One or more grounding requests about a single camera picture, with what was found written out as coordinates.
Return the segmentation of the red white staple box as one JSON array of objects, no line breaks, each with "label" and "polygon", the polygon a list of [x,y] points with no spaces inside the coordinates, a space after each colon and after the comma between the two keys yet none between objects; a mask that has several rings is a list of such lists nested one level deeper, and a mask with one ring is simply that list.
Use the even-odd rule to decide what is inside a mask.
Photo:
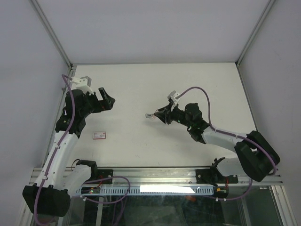
[{"label": "red white staple box", "polygon": [[95,132],[93,133],[93,140],[106,139],[106,132]]}]

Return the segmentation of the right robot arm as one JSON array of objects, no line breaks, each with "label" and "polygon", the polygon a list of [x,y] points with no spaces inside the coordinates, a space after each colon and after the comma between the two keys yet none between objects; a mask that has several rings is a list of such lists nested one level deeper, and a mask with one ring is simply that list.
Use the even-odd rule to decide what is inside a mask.
[{"label": "right robot arm", "polygon": [[216,159],[210,171],[211,179],[222,182],[230,175],[247,175],[261,182],[267,175],[276,172],[280,157],[258,131],[248,134],[234,134],[213,129],[202,117],[197,103],[189,103],[184,110],[169,103],[158,109],[154,116],[165,124],[177,122],[187,128],[191,138],[202,144],[210,144],[230,150],[235,158]]}]

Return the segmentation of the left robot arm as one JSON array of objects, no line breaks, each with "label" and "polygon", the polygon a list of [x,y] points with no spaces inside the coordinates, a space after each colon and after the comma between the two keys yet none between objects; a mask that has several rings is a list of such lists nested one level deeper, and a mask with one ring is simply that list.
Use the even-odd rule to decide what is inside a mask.
[{"label": "left robot arm", "polygon": [[115,99],[103,87],[98,90],[101,100],[95,93],[89,94],[80,89],[67,92],[65,107],[56,122],[55,139],[44,167],[34,184],[23,189],[22,195],[31,213],[65,216],[77,189],[86,181],[93,183],[98,179],[97,164],[90,160],[79,160],[73,172],[63,177],[69,157],[86,125],[86,118],[113,108]]}]

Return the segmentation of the pink stapler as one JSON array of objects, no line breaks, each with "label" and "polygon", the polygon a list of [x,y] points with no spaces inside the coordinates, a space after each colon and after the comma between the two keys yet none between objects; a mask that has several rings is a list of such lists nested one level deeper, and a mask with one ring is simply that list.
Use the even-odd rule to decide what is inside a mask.
[{"label": "pink stapler", "polygon": [[150,119],[150,120],[154,120],[154,119],[156,119],[156,115],[155,114],[150,114],[150,113],[146,113],[145,114],[145,117],[147,118],[147,119]]}]

